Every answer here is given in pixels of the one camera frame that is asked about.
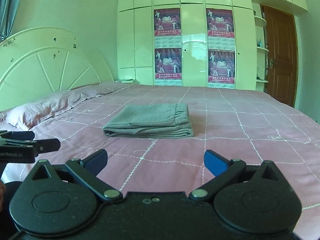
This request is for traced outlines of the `far pink pillow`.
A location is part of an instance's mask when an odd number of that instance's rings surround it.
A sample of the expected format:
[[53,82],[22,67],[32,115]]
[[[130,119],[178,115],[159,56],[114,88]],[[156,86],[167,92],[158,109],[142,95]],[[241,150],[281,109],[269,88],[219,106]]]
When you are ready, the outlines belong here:
[[101,95],[111,94],[113,92],[118,92],[135,85],[138,85],[139,82],[137,80],[130,80],[127,83],[123,82],[112,82],[105,81],[95,85],[87,85],[82,86],[76,89],[73,89],[74,92],[80,93],[86,98],[94,98]]

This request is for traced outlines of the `grey curtain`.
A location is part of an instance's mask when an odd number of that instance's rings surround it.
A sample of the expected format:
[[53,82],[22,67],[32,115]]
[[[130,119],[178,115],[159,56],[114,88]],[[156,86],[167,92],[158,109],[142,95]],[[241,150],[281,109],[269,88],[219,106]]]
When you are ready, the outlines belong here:
[[0,0],[1,42],[9,37],[20,0]]

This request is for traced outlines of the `brown wooden door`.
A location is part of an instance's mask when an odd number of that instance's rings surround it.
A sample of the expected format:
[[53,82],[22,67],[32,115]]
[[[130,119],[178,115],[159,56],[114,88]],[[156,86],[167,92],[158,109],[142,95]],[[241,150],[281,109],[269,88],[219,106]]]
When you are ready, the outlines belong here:
[[263,5],[268,49],[266,92],[293,107],[298,77],[298,47],[294,16]]

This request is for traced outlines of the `lower right red poster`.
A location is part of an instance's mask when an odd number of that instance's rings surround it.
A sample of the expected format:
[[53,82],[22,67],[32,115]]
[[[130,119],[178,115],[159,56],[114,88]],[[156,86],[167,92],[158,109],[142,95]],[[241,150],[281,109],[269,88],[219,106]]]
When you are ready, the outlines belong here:
[[235,52],[231,50],[208,50],[208,86],[235,86]]

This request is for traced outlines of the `red poster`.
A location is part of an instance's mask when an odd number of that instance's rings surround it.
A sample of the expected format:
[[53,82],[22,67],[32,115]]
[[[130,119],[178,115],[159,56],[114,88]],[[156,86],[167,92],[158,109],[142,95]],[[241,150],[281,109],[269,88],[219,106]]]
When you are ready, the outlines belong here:
[[208,50],[208,86],[235,86],[235,52],[231,50]]
[[207,8],[206,14],[209,37],[235,37],[232,10]]
[[180,8],[155,9],[154,34],[161,36],[181,36]]
[[181,48],[155,49],[155,79],[182,79],[182,50]]

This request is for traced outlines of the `pink checked bed sheet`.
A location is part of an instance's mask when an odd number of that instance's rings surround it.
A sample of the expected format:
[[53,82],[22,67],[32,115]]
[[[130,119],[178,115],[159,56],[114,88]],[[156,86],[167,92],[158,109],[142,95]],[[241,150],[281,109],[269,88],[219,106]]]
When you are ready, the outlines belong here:
[[[109,137],[127,105],[183,103],[194,135]],[[28,131],[59,139],[34,163],[1,176],[13,239],[319,239],[319,124],[269,95],[201,87],[133,87],[87,98]],[[123,194],[105,202],[74,182],[65,163],[106,150],[97,178]],[[212,150],[246,169],[208,201],[189,194],[214,178]]]

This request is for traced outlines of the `grey sweatpants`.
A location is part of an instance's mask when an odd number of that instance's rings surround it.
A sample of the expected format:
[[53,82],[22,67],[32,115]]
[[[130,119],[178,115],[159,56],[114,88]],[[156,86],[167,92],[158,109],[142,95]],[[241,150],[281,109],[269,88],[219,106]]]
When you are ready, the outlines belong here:
[[103,133],[109,137],[155,139],[194,135],[188,106],[183,103],[127,105],[103,126]]

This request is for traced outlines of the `pink pillow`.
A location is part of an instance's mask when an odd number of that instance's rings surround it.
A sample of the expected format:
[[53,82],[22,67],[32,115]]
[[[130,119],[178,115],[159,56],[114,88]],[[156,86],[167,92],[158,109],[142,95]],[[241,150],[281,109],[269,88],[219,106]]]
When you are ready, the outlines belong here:
[[73,89],[74,92],[80,93],[86,98],[94,98],[101,95],[111,94],[113,92],[118,92],[135,85],[138,85],[139,82],[137,80],[130,80],[127,83],[123,82],[112,82],[105,81],[95,85],[87,85],[82,86],[76,89]]
[[1,118],[20,131],[28,131],[49,118],[65,113],[86,99],[87,95],[77,90],[55,92],[5,111]]

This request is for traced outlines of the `white built-in wardrobe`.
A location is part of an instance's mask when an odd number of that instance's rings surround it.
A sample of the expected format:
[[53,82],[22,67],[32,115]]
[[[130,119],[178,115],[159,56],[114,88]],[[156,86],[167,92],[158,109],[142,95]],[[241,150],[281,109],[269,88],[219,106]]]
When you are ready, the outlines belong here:
[[[257,45],[252,3],[297,14],[306,0],[118,0],[118,77],[143,85],[208,86],[208,50],[235,52],[236,89],[254,90]],[[154,10],[180,8],[181,36],[154,34]],[[233,11],[234,38],[209,37],[206,9]],[[181,48],[182,79],[155,79],[155,49]]]

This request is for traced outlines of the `white corner shelf unit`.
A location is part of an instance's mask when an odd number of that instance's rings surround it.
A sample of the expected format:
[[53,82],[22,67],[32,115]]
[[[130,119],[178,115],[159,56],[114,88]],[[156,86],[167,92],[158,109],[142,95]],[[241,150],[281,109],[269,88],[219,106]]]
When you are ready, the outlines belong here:
[[260,92],[266,92],[267,89],[267,61],[268,48],[266,44],[266,26],[264,12],[261,5],[252,3],[253,15],[255,21],[256,45],[257,45],[257,80],[256,89]]

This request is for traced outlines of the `lower left red poster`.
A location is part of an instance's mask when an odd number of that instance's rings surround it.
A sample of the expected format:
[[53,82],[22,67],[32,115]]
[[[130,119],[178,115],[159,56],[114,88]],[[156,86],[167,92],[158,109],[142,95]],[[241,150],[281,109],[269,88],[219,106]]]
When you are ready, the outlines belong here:
[[182,50],[181,48],[155,49],[155,79],[182,79]]

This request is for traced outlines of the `white wooden headboard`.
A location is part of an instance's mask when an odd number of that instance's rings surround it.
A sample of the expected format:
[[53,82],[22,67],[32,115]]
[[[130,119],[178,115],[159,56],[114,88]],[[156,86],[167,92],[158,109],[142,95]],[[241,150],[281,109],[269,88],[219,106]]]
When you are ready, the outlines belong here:
[[99,51],[71,31],[30,28],[1,42],[1,111],[60,90],[113,80]]

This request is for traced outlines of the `upper left red poster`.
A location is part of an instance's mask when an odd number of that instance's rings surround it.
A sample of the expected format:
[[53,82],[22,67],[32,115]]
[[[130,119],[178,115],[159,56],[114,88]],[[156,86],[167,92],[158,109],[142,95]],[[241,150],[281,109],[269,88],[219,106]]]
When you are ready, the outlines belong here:
[[180,8],[155,9],[154,34],[161,36],[181,36]]

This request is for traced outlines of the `upper right red poster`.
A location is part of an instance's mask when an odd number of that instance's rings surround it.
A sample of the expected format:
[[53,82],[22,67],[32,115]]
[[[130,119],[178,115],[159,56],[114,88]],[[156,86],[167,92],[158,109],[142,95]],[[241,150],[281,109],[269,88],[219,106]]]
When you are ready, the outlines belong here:
[[209,37],[235,37],[232,10],[207,8],[206,14]]

